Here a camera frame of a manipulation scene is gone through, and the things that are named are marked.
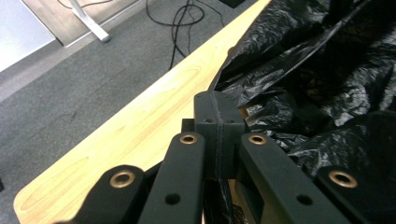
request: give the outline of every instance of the black plastic part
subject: black plastic part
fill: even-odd
[[[1,182],[1,178],[0,178],[0,192],[3,191],[3,189],[4,189],[4,185],[3,182]]]
[[[181,120],[181,131],[184,132],[194,132],[194,119],[182,119]]]
[[[218,91],[194,96],[195,131],[206,140],[205,176],[233,178],[235,149],[245,132],[245,122],[233,99]]]
[[[235,8],[239,6],[241,3],[245,2],[245,0],[220,0],[220,2],[224,3],[229,7]]]
[[[198,133],[172,139],[139,223],[201,222],[204,154],[205,139]]]
[[[252,136],[262,143],[252,143]],[[247,133],[241,143],[240,159],[265,203],[260,222],[249,223],[349,223],[276,142]]]
[[[233,224],[233,204],[227,179],[205,181],[204,213],[206,224]]]
[[[110,179],[124,171],[134,174],[134,181],[123,188],[112,187]],[[146,198],[143,171],[134,166],[121,165],[101,176],[72,220],[58,224],[136,223]]]
[[[339,172],[340,179],[332,181],[331,172]],[[343,183],[350,185],[350,178],[357,186],[343,187]],[[382,180],[367,181],[358,172],[328,166],[318,170],[315,182],[354,223],[396,223],[396,188],[384,185]]]

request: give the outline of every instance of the black bracket hole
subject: black bracket hole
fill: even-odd
[[[165,197],[165,202],[170,205],[174,205],[180,202],[180,195],[178,194],[168,194]]]
[[[118,184],[124,184],[129,180],[129,176],[128,175],[119,175],[116,177],[116,182]]]
[[[297,201],[304,205],[311,205],[312,203],[314,203],[309,196],[304,194],[297,195]]]
[[[265,143],[267,143],[267,140],[266,140],[264,137],[259,136],[259,135],[256,135],[256,134],[251,135],[251,136],[248,138],[248,140],[249,140],[251,143],[255,144],[255,145],[264,145]]]

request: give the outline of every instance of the wood grain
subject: wood grain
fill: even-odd
[[[69,8],[63,7],[57,0],[22,0],[33,13],[47,26],[47,28],[67,46],[87,34],[90,30],[79,20]],[[71,7],[69,0],[60,0],[66,6]],[[81,6],[100,2],[102,0],[78,0]],[[84,7],[84,11],[97,23],[102,23],[118,12],[127,8],[136,0],[113,0]]]
[[[121,164],[147,170],[161,161],[181,120],[193,117],[193,95],[207,90],[268,2],[250,7],[22,189],[14,201],[20,222],[70,219],[105,171]]]

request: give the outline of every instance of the desk leg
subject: desk leg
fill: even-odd
[[[74,14],[104,43],[110,41],[111,37],[100,27],[79,5],[77,0],[69,0],[73,6]]]

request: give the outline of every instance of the black trash bag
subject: black trash bag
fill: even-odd
[[[273,0],[209,89],[313,178],[338,165],[393,192],[395,12],[393,0]]]

